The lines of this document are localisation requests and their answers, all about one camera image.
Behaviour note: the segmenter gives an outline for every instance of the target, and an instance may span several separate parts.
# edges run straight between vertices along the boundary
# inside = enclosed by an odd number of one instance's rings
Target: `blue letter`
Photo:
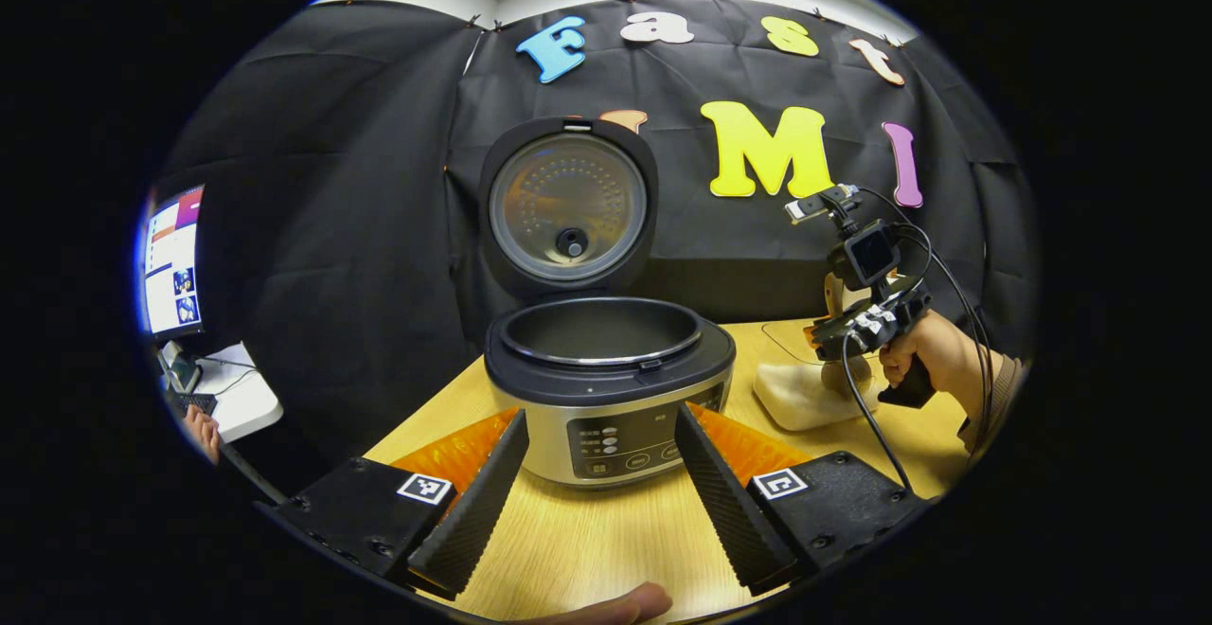
[[[584,46],[584,35],[572,30],[572,27],[584,23],[585,21],[578,16],[564,17],[519,42],[515,51],[527,52],[543,69],[538,76],[539,82],[554,81],[585,61],[584,52],[568,52],[566,50],[566,47]]]

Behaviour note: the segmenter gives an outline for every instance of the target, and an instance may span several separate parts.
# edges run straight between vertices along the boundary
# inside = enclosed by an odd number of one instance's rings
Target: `human hand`
[[[618,598],[568,613],[510,623],[513,625],[638,625],[665,613],[673,604],[674,601],[665,594],[664,587],[654,583],[644,583]]]
[[[183,422],[185,422],[185,431],[199,443],[211,464],[218,464],[219,423],[215,422],[211,414],[198,409],[198,406],[189,406]]]
[[[896,337],[880,349],[880,365],[890,386],[896,389],[913,367],[914,354],[930,371],[936,391],[951,392],[955,378],[967,369],[967,356],[974,354],[972,340],[950,320],[926,310],[908,334]]]
[[[896,337],[880,349],[880,365],[890,386],[896,389],[913,367],[914,354],[926,366],[930,383],[941,392],[950,392],[968,414],[979,414],[984,389],[981,384],[981,359],[971,337],[950,320],[926,310],[908,334]],[[993,380],[1001,369],[1002,356],[990,354]]]

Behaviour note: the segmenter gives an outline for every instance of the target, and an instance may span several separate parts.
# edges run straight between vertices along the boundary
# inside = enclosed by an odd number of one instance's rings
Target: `monitor screen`
[[[155,340],[202,331],[194,246],[202,188],[159,202],[148,219],[143,251],[143,304]]]

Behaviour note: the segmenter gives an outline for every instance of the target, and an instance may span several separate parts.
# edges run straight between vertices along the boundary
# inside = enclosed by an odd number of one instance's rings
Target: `colorful letter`
[[[694,34],[686,28],[686,18],[670,12],[640,12],[627,17],[628,24],[619,30],[624,40],[651,42],[690,42]]]
[[[867,63],[871,64],[875,73],[884,76],[884,80],[887,80],[892,85],[905,85],[905,79],[901,76],[899,73],[892,71],[892,69],[888,68],[888,56],[873,47],[870,42],[867,42],[867,40],[861,38],[851,40],[850,46],[854,47],[859,52],[863,52],[863,56],[867,57]]]
[[[745,173],[745,159],[772,197],[783,185],[788,162],[793,167],[787,189],[793,197],[802,199],[834,184],[821,137],[825,117],[818,111],[785,108],[773,137],[739,102],[709,102],[701,111],[715,124],[720,147],[720,174],[711,180],[716,197],[751,197],[756,184]]]
[[[585,44],[585,38],[577,30],[576,25],[583,25],[585,21],[578,16],[564,17],[539,33],[531,35],[518,44],[518,52],[527,52],[543,71],[538,76],[539,82],[550,82],[565,73],[572,71],[574,65],[585,61],[584,52],[568,52],[568,47],[581,47]]]
[[[608,120],[611,124],[619,124],[623,128],[629,128],[636,134],[640,133],[640,124],[648,120],[648,115],[640,110],[612,110],[606,111],[601,116],[601,120]]]
[[[766,30],[770,30],[766,38],[770,38],[770,41],[784,52],[794,52],[794,55],[805,55],[808,57],[814,57],[821,52],[821,47],[817,47],[817,44],[808,38],[808,29],[789,18],[762,17],[761,25]]]
[[[892,155],[897,159],[897,203],[911,210],[921,206],[921,190],[917,189],[917,167],[913,162],[913,132],[903,125],[884,124],[884,132],[892,141]]]

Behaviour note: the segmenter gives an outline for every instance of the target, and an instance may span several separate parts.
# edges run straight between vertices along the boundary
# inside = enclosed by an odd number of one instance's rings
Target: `rice cooker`
[[[543,117],[502,134],[480,180],[480,246],[522,306],[484,362],[501,409],[526,409],[522,466],[608,487],[681,465],[681,401],[724,409],[732,337],[671,302],[621,297],[652,245],[657,167],[619,124]]]

